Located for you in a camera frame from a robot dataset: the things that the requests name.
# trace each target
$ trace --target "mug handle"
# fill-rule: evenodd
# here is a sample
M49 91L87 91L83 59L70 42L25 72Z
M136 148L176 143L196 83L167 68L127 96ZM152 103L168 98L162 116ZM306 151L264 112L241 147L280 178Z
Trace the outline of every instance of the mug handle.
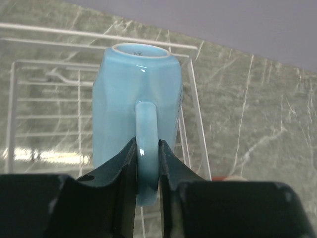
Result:
M159 185L159 137L157 108L151 102L138 102L135 107L138 148L137 205L156 203Z

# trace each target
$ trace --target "marble surface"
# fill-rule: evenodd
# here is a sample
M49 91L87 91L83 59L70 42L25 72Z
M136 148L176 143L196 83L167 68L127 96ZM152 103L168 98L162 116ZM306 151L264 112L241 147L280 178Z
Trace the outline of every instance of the marble surface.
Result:
M118 36L194 45L199 55L194 70L213 177L242 175L249 180L276 180L290 184L299 194L317 231L317 74L283 65L199 39L145 26L54 0L2 0L0 22L72 29ZM40 39L95 46L115 40L0 30L1 36ZM182 50L174 51L185 54ZM10 65L18 59L41 59L99 64L100 54L56 52L0 45L0 173L4 172ZM19 68L20 81L60 82L47 73L76 81L78 73L52 67ZM183 110L192 169L204 176L195 111L186 70ZM96 73L82 72L93 82ZM20 85L21 98L56 99L56 102L19 102L17 115L17 173L63 172L74 177L91 169L91 103L82 102L79 121L77 99L90 99L90 87ZM61 99L74 99L63 102ZM28 119L47 115L46 119ZM73 118L62 118L74 115ZM82 131L81 137L76 134ZM47 133L45 137L37 133ZM181 149L176 150L181 157ZM159 203L137 208L135 237L161 237Z

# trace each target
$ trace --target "metal rack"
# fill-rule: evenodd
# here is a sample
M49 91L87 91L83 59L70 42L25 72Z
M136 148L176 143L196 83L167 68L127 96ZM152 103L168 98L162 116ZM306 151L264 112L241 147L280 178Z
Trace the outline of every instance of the metal rack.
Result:
M198 99L195 74L193 68L192 58L198 52L198 48L196 46L190 45L182 45L175 43L167 43L160 41L152 41L145 39L136 39L130 37L120 37L113 35L103 35L98 33L90 33L90 32L81 32L81 31L71 31L71 30L63 30L63 29L55 29L55 28L46 28L46 27L37 27L37 26L27 26L27 25L18 25L18 24L9 24L9 23L1 23L0 29L7 30L17 30L17 31L30 31L30 32L42 32L42 33L55 33L55 34L63 34L69 36L81 36L81 37L91 37L94 39L111 39L111 40L120 40L123 42L134 42L134 43L143 43L156 45L161 47L173 47L178 49L186 49L189 50L190 53L187 55L183 54L174 54L177 58L185 59L182 63L182 67L187 67L190 85L191 85L191 93L194 103L198 134L200 140L200 148L204 166L204 173L206 179L211 179L211 170L208 161L208 153L205 142L205 135L203 129L203 122L200 112L200 104ZM86 53L99 53L100 51L104 51L107 47L101 46L91 46L91 45L82 45L82 44L69 44L62 42L51 42L51 41L41 41L41 40L30 40L30 39L18 39L18 38L0 38L0 42L8 43L13 47L33 47L33 48L44 48L58 51L72 51L72 52L86 52ZM17 77L17 69L22 66L51 66L56 68L62 68L66 70L75 70L78 72L77 81L69 80L67 78L61 77L58 74L54 74L57 78L60 79L60 82L33 82L33 81L21 81ZM87 64L87 63L73 63L73 62L63 62L63 61L52 61L52 60L33 60L33 59L19 59L12 63L11 65L11 77L10 77L10 94L9 94L9 105L8 105L8 123L7 123L7 135L6 135L6 147L7 147L7 157L6 157L6 173L14 172L14 155L15 155L15 139L19 137L43 137L43 136L56 136L56 135L76 135L78 136L78 152L81 154L82 152L82 135L92 134L92 131L82 131L81 130L81 119L82 118L91 118L92 115L82 115L81 113L81 103L82 102L92 102L92 99L82 99L81 98L81 87L91 87L93 86L92 82L83 82L81 80L82 72L95 72L97 73L99 70L99 65L97 64ZM74 99L56 99L56 98L20 98L18 95L18 87L19 85L42 85L42 86L73 86L77 87L77 98ZM76 115L28 115L28 116L19 116L17 115L17 103L18 102L77 102L77 114ZM191 168L190 155L188 150L187 136L186 136L186 128L184 122L183 109L180 111L180 120L179 120L179 132L181 143L178 146L182 146L184 163ZM38 133L27 133L27 134L17 134L16 133L16 120L17 119L51 119L51 118L77 118L78 119L78 130L77 131L68 131L68 132L38 132Z

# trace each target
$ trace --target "blue mug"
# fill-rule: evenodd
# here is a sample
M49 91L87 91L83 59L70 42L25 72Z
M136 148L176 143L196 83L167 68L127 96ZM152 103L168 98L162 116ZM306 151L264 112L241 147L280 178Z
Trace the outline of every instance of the blue mug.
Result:
M158 143L174 149L182 92L181 67L167 50L133 43L105 50L93 87L94 167L136 136L139 206L157 200Z

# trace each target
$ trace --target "dish rack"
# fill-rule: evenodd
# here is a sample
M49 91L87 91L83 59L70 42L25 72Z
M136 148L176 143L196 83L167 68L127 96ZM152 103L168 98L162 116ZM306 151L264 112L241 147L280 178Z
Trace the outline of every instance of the dish rack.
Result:
M18 24L9 24L9 23L1 23L0 29L10 30L10 31L23 31L23 32L38 32L38 33L47 33L47 34L61 34L67 36L79 36L79 37L88 37L93 39L109 39L109 40L118 40L121 42L131 42L131 43L142 43L142 44L150 44L159 47L168 48L169 51L176 56L181 62L182 70L187 70L190 86L191 86L191 94L195 109L196 122L198 127L198 135L200 141L200 149L204 167L204 174L206 179L211 179L211 171L210 165L208 161L207 147L205 142L205 135L203 130L203 122L200 112L200 104L198 99L198 93L196 88L195 74L193 68L192 58L194 58L198 53L198 48L196 46L191 45L182 45L168 42L160 42L153 40L145 40L145 39L136 39L130 37L121 37L115 35L103 35L98 33L90 33L90 32L81 32L81 31L71 31L64 29L55 29L55 28L46 28L46 27L37 27L37 26L28 26L28 25L18 25ZM51 49L57 51L69 51L69 52L87 52L87 53L100 53L100 51L104 51L106 46L92 46L92 45L84 45L84 44L70 44L64 42L53 42L53 41L42 41L42 40L31 40L31 39L21 39L21 38L10 38L10 37L2 37L0 38L0 43L8 44L13 47L29 47L29 48L42 48L42 49ZM182 49L189 51L189 54L177 54L174 53L171 49ZM17 71L22 67L26 66L35 66L35 67L53 67L60 68L64 70L72 70L77 72L77 80L72 80L64 77L59 73L50 73L47 76L52 76L58 78L59 82L47 82L47 81L29 81L29 80L19 80L17 76ZM91 103L92 99L83 99L81 97L81 88L91 88L93 87L93 82L83 81L81 74L85 72L92 72L97 74L99 70L98 64L89 64L89 63L74 63L74 62L65 62L65 61L57 61L57 60L41 60L41 59L17 59L11 64L10 71L10 92L9 92L9 101L8 101L8 116L7 116L7 133L6 133L6 152L5 152L5 172L6 173L14 173L14 160L17 154L16 148L16 139L17 138L30 138L30 137L47 137L47 136L66 136L73 135L77 136L77 153L69 154L68 157L74 156L76 159L79 158L79 175L82 175L82 164L86 163L86 160L89 158L86 156L82 156L83 152L91 153L92 148L83 149L82 137L91 135L91 130L82 130L82 119L89 119L92 117L90 114L82 114L81 112L81 104L82 103ZM37 97L20 97L18 94L19 85L39 85L39 86L71 86L77 89L77 98L37 98ZM77 103L77 113L71 115L18 115L17 105L20 102L72 102ZM16 122L18 119L77 119L78 120L78 129L74 131L66 131L66 132L36 132L36 133L16 133ZM181 143L176 144L176 146L182 147L183 161L184 163L191 168L191 159L188 149L187 136L186 136L186 128L184 122L184 114L183 109L180 110L180 119L179 119L179 136ZM32 156L36 157L36 152L32 152ZM52 170L41 170L37 172L63 172L63 169Z

